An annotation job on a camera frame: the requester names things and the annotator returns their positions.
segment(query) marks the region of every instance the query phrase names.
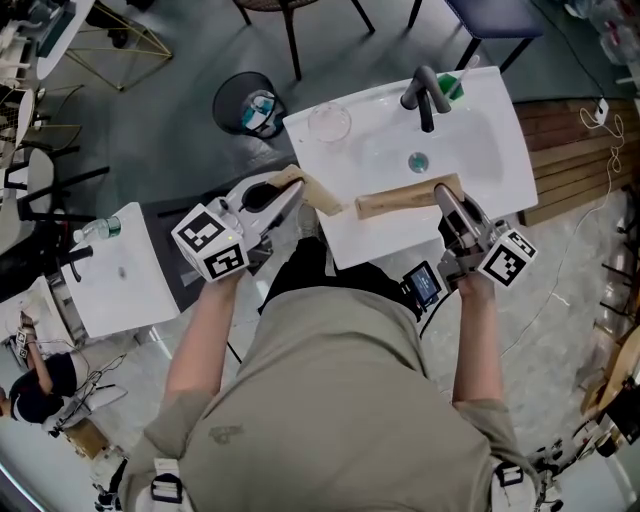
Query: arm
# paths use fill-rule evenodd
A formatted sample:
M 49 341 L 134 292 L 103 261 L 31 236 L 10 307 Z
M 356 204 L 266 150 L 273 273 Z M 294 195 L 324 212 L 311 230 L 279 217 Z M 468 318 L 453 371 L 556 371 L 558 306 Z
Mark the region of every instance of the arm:
M 460 347 L 453 403 L 503 400 L 493 283 L 481 274 L 459 282 L 462 298 Z
M 189 327 L 174 354 L 165 402 L 183 391 L 220 391 L 224 356 L 231 328 L 238 281 L 243 272 L 207 283 L 195 305 Z
M 38 384 L 40 384 L 42 392 L 45 395 L 50 395 L 51 390 L 53 389 L 53 381 L 51 380 L 51 375 L 49 375 L 47 365 L 44 363 L 44 359 L 42 359 L 42 355 L 40 354 L 40 350 L 38 350 L 38 345 L 36 344 L 36 331 L 33 327 L 33 320 L 25 315 L 24 312 L 21 312 L 20 322 L 22 327 L 28 332 L 27 350 L 29 352 L 29 356 L 31 356 L 31 363 L 28 362 L 29 368 L 33 365 L 33 368 L 35 368 L 36 374 L 38 375 Z

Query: hand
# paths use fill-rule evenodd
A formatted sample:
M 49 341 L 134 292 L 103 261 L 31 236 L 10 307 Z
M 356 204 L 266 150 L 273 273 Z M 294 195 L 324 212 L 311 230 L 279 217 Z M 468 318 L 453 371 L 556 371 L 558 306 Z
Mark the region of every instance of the hand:
M 462 300 L 494 300 L 496 296 L 493 282 L 479 272 L 472 272 L 458 281 L 458 290 Z

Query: electrical outlet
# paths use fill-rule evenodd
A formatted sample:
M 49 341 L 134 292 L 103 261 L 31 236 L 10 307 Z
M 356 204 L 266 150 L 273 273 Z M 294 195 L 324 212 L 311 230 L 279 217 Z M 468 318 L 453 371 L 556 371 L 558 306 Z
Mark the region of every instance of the electrical outlet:
M 609 113 L 609 104 L 607 103 L 607 100 L 605 100 L 604 98 L 601 98 L 600 101 L 598 102 L 598 108 L 596 108 L 596 115 L 593 116 L 593 118 L 596 120 L 596 123 L 602 126 L 604 122 L 607 120 L 608 113 Z

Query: faucet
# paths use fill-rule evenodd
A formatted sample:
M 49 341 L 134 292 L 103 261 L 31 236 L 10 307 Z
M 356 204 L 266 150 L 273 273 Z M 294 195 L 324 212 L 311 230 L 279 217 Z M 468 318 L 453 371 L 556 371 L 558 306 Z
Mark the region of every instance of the faucet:
M 429 103 L 427 92 L 431 93 L 433 104 L 436 106 L 438 113 L 446 114 L 451 111 L 451 105 L 440 89 L 438 77 L 429 66 L 420 66 L 416 69 L 413 74 L 413 80 L 411 80 L 409 87 L 400 98 L 400 105 L 407 110 L 414 110 L 419 107 L 420 127 L 423 132 L 431 133 L 434 129 L 433 115 L 431 114 L 431 104 Z

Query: blue chair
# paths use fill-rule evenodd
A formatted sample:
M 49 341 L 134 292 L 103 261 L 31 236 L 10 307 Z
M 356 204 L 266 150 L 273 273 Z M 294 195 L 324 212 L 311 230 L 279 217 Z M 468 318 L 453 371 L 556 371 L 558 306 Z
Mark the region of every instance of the blue chair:
M 503 73 L 513 64 L 529 43 L 542 35 L 542 29 L 522 0 L 446 0 L 447 5 L 471 34 L 471 42 L 458 62 L 464 69 L 483 39 L 522 39 L 500 66 Z M 415 0 L 409 28 L 413 27 L 422 0 Z

